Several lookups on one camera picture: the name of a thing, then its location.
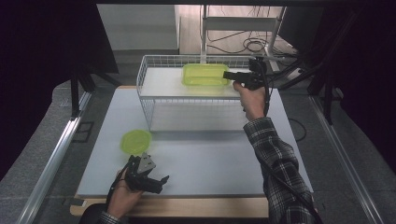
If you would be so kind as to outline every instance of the person's right hand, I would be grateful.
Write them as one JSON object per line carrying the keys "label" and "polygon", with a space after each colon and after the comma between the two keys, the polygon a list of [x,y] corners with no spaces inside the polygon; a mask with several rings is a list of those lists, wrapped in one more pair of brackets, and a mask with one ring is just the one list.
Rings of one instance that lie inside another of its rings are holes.
{"label": "person's right hand", "polygon": [[252,121],[254,119],[264,118],[264,99],[265,88],[261,87],[255,91],[243,87],[241,83],[234,82],[233,89],[239,91],[241,95],[241,105],[245,108],[247,119]]}

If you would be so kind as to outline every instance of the lime green disc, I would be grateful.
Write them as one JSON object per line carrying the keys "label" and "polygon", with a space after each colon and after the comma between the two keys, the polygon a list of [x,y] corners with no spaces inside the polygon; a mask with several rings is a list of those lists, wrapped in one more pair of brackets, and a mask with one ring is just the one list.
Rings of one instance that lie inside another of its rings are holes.
{"label": "lime green disc", "polygon": [[120,148],[125,153],[139,155],[149,148],[150,141],[151,133],[144,130],[133,130],[122,137]]}

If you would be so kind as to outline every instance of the white wire rack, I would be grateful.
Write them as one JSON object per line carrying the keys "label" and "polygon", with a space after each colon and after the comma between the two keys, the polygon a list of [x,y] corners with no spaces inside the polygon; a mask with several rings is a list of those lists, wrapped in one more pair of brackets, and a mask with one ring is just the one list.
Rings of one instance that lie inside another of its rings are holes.
{"label": "white wire rack", "polygon": [[[206,56],[231,71],[248,71],[248,56]],[[242,131],[247,122],[239,95],[228,87],[186,87],[182,67],[199,55],[146,55],[137,76],[137,93],[151,131]]]}

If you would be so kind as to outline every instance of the person's left hand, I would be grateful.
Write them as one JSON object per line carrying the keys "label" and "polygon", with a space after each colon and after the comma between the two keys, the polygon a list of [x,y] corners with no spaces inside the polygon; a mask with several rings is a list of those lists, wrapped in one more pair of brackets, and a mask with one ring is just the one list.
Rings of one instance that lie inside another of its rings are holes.
{"label": "person's left hand", "polygon": [[130,190],[124,177],[125,172],[122,174],[120,182],[116,185],[107,208],[107,212],[116,218],[121,218],[129,213],[143,194],[142,190]]}

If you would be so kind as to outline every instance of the wall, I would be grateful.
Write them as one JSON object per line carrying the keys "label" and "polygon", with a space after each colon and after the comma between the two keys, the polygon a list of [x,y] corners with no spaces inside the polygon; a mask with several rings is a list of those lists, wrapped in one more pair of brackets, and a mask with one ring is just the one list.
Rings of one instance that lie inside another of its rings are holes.
{"label": "wall", "polygon": [[97,6],[113,50],[178,49],[178,6]]}

